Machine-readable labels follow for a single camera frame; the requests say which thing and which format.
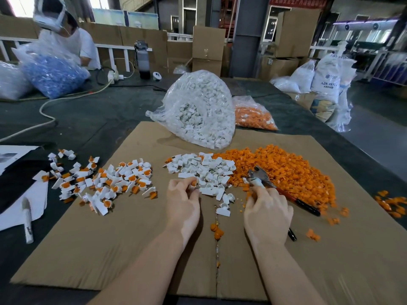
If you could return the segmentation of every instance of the white paper sheet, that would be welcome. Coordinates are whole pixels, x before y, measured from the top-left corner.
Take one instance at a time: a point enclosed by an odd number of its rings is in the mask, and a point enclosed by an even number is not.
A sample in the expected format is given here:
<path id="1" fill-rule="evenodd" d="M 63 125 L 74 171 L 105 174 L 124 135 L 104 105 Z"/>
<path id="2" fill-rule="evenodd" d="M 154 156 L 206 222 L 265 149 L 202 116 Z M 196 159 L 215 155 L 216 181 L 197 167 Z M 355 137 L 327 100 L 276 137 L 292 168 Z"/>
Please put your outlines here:
<path id="1" fill-rule="evenodd" d="M 7 210 L 0 214 L 0 231 L 24 223 L 21 203 L 23 197 L 30 202 L 32 220 L 40 218 L 47 206 L 48 182 L 36 181 Z"/>
<path id="2" fill-rule="evenodd" d="M 0 146 L 0 176 L 9 165 L 36 148 L 38 146 Z"/>

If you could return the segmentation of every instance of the red banner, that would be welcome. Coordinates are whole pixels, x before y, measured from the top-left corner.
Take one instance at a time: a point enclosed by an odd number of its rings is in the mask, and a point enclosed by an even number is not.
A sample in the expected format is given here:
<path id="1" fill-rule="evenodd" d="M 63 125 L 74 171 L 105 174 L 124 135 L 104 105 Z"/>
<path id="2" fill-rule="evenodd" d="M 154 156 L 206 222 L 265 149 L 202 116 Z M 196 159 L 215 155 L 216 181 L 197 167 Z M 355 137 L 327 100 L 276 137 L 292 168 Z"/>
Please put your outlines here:
<path id="1" fill-rule="evenodd" d="M 270 0 L 270 5 L 299 7 L 299 8 L 324 8 L 327 0 Z"/>

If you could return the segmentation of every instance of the white cable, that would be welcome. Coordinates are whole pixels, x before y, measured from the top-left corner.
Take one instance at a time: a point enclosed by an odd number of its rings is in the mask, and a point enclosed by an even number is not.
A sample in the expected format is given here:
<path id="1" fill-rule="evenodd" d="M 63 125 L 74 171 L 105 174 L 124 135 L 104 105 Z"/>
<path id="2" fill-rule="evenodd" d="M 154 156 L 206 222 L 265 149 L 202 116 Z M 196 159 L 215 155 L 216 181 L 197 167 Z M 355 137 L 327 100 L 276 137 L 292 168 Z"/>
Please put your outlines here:
<path id="1" fill-rule="evenodd" d="M 126 60 L 125 58 L 114 58 L 113 60 Z M 130 60 L 127 60 L 130 64 L 131 64 L 131 66 L 133 67 L 133 72 L 131 73 L 131 75 L 130 76 L 128 76 L 128 77 L 123 77 L 123 78 L 130 78 L 131 76 L 133 76 L 133 74 L 134 74 L 134 72 L 135 72 L 135 68 L 134 68 L 134 64 L 133 63 L 131 63 L 130 62 Z"/>
<path id="2" fill-rule="evenodd" d="M 13 137 L 15 137 L 15 136 L 18 136 L 19 134 L 28 132 L 29 130 L 32 130 L 32 129 L 34 129 L 34 128 L 42 127 L 42 126 L 45 126 L 45 125 L 48 125 L 48 124 L 51 124 L 51 123 L 55 122 L 55 121 L 56 121 L 56 118 L 51 117 L 50 115 L 46 115 L 44 112 L 42 112 L 43 108 L 44 108 L 46 105 L 48 105 L 49 103 L 56 102 L 57 100 L 73 100 L 73 99 L 85 97 L 85 96 L 88 96 L 88 95 L 97 94 L 97 93 L 99 93 L 99 92 L 105 90 L 107 87 L 109 87 L 109 85 L 110 85 L 111 83 L 112 83 L 112 81 L 110 80 L 103 88 L 101 88 L 100 90 L 98 90 L 98 91 L 96 91 L 96 92 L 93 92 L 93 93 L 87 93 L 87 94 L 83 94 L 83 95 L 79 95 L 79 96 L 74 96 L 74 97 L 61 97 L 61 98 L 57 98 L 57 99 L 55 99 L 55 100 L 49 100 L 49 101 L 43 103 L 43 105 L 39 108 L 39 113 L 41 113 L 44 117 L 47 117 L 47 118 L 51 119 L 51 121 L 48 121 L 48 122 L 45 122 L 45 123 L 42 123 L 42 124 L 34 125 L 34 126 L 32 126 L 32 127 L 28 127 L 28 128 L 26 128 L 26 129 L 23 129 L 23 130 L 21 130 L 21 131 L 19 131 L 19 132 L 17 132 L 17 133 L 14 133 L 14 134 L 12 134 L 12 135 L 10 135 L 10 136 L 7 136 L 7 137 L 5 137 L 5 138 L 0 139 L 0 142 L 6 141 L 6 140 L 8 140 L 8 139 L 10 139 L 10 138 L 13 138 Z"/>

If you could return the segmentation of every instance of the table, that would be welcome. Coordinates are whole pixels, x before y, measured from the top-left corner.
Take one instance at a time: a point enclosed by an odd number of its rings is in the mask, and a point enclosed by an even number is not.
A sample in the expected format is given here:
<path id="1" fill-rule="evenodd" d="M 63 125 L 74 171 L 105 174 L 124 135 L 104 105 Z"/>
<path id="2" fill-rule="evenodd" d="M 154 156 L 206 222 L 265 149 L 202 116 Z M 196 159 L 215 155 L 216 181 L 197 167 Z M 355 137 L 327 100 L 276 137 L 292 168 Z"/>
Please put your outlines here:
<path id="1" fill-rule="evenodd" d="M 167 89 L 178 76 L 170 75 L 161 82 L 148 82 Z M 225 79 L 233 95 L 246 92 L 264 105 L 272 114 L 282 134 L 313 136 L 331 156 L 371 195 L 386 189 L 394 196 L 406 196 L 407 186 L 397 176 L 378 164 L 356 146 L 348 142 L 327 125 L 316 119 L 309 111 L 296 104 L 268 82 Z M 142 85 L 133 75 L 119 85 Z M 88 84 L 91 89 L 96 84 Z M 147 110 L 154 111 L 161 105 L 165 93 L 154 87 L 109 87 L 105 91 L 77 100 L 63 100 L 49 104 L 45 112 L 55 116 L 54 126 L 35 129 L 7 141 L 7 144 L 30 144 L 41 146 L 27 155 L 28 159 L 45 159 L 57 148 L 72 149 L 78 161 L 100 156 L 103 165 L 119 147 L 126 136 L 140 121 L 148 121 Z M 45 122 L 38 113 L 44 100 L 15 104 L 0 102 L 2 123 L 0 137 L 8 136 L 32 125 Z M 85 304 L 94 291 L 57 289 L 50 287 L 19 286 L 9 283 L 24 260 L 51 230 L 69 205 L 61 203 L 57 191 L 49 190 L 48 207 L 41 219 L 33 222 L 35 241 L 26 245 L 20 226 L 0 232 L 0 300 L 2 304 Z M 406 217 L 398 222 L 407 227 Z M 178 304 L 223 304 L 226 301 L 179 298 Z M 168 297 L 168 303 L 174 303 Z"/>

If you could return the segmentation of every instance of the bag of blue plastic parts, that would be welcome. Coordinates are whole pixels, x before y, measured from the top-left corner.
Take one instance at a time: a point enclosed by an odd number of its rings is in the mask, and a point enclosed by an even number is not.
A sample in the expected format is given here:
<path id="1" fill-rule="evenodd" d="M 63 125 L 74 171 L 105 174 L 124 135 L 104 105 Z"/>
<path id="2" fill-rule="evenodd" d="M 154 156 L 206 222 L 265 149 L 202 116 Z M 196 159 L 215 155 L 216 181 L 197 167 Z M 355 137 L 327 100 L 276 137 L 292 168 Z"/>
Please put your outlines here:
<path id="1" fill-rule="evenodd" d="M 44 96 L 56 99 L 81 87 L 90 74 L 78 56 L 49 43 L 33 43 L 14 51 L 25 77 Z"/>

